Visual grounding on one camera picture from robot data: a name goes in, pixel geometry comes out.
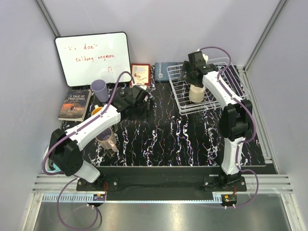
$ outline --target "marble pattern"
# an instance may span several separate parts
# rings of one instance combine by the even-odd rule
[[[152,84],[149,100],[153,101],[153,117],[147,121],[123,120],[113,126],[118,151],[104,150],[93,139],[82,151],[84,159],[95,166],[216,166],[223,158],[224,140],[218,133],[221,109],[194,115],[180,116],[168,82]],[[108,86],[109,94],[113,86]],[[119,85],[117,94],[129,90],[125,83]],[[92,95],[86,118],[94,106],[102,104]],[[63,121],[62,129],[79,122]],[[243,165],[265,165],[260,143],[244,144]]]

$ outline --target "dish rack wire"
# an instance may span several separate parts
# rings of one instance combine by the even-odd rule
[[[207,64],[215,64],[219,70],[221,70],[227,65],[228,62],[229,59],[227,57],[223,57],[208,60]],[[167,67],[169,82],[171,84],[172,92],[177,102],[180,115],[183,116],[220,108],[218,101],[208,89],[205,89],[205,98],[202,102],[192,103],[189,100],[188,95],[190,84],[188,84],[185,79],[183,81],[179,81],[182,66],[183,65],[180,64]],[[221,77],[227,83],[227,85],[242,99],[245,99],[249,95],[248,88],[242,82],[240,76],[232,64],[221,74]]]

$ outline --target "book title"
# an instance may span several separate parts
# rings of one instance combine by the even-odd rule
[[[69,100],[85,100],[86,96],[85,95],[71,95],[68,97]]]

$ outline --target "white wall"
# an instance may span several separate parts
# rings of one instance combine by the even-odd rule
[[[308,227],[307,0],[289,1],[248,70],[282,173]]]
[[[198,48],[220,46],[244,65],[279,0],[44,2],[61,36],[125,31],[134,63],[182,62]]]
[[[0,224],[16,231],[67,86],[35,1],[0,5]]]

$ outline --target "metal floor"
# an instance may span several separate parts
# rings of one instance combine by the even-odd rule
[[[242,204],[248,195],[238,195]],[[290,231],[291,227],[278,194],[259,194],[250,205],[238,209],[210,208],[201,204],[113,204],[99,207],[102,213],[91,230],[97,231]],[[85,228],[95,211],[81,203],[60,203],[65,222]],[[42,203],[36,231],[66,231],[57,217],[56,203]]]

